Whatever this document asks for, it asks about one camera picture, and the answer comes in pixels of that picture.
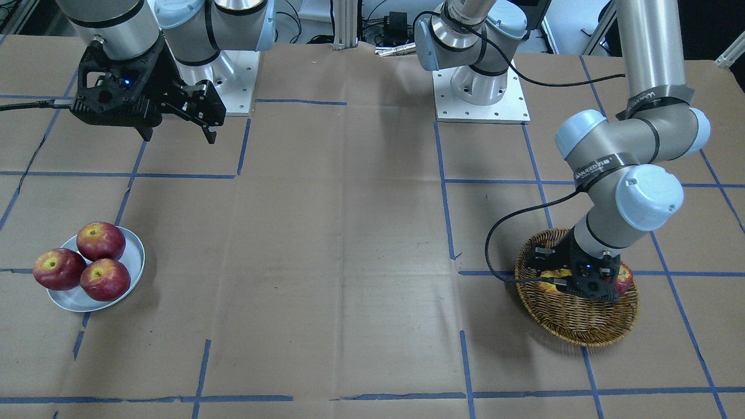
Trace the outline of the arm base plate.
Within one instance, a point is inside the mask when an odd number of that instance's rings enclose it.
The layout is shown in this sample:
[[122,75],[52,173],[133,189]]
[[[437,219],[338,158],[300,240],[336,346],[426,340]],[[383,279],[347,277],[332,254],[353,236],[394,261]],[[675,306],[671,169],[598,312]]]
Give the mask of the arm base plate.
[[210,79],[227,116],[250,116],[260,58],[259,51],[221,51],[211,63],[202,66],[176,65],[189,85]]
[[523,124],[531,120],[513,69],[489,77],[468,66],[432,72],[437,121]]

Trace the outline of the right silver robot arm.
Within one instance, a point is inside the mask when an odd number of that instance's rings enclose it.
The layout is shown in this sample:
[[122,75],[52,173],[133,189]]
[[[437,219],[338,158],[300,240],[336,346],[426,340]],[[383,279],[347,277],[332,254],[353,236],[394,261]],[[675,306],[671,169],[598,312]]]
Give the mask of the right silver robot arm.
[[144,141],[170,114],[215,143],[225,90],[239,82],[227,51],[274,44],[273,1],[59,1],[86,43],[71,113],[132,127]]

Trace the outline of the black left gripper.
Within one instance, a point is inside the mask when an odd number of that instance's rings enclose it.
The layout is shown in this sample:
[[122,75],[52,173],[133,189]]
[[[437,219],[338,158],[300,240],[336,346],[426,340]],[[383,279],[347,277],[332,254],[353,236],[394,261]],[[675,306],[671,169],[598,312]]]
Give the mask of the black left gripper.
[[556,245],[528,247],[527,268],[538,271],[538,279],[556,286],[559,292],[596,301],[618,301],[620,257],[587,254],[574,239],[565,236]]

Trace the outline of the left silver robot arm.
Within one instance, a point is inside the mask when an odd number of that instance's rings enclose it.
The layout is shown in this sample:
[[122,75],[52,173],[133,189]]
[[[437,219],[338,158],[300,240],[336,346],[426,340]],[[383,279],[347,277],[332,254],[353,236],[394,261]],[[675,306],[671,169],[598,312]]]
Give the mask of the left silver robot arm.
[[[629,99],[617,122],[582,111],[556,131],[559,152],[577,193],[593,207],[558,243],[530,247],[525,267],[561,293],[614,302],[620,253],[660,228],[684,198],[678,178],[659,167],[699,151],[708,141],[707,117],[691,107],[676,1],[619,1],[617,20]],[[413,22],[421,66],[455,68],[458,99],[496,104],[505,95],[525,15],[495,1],[445,1]]]

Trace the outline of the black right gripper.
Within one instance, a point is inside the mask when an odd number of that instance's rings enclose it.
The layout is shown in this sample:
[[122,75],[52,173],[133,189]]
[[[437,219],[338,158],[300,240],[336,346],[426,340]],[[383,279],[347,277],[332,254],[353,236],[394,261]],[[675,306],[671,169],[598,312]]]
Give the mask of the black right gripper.
[[151,141],[162,115],[173,114],[197,125],[215,145],[226,107],[210,80],[190,86],[181,79],[164,35],[142,55],[120,61],[104,45],[104,38],[94,35],[80,60],[70,106],[74,116],[89,125],[133,127],[143,141]]

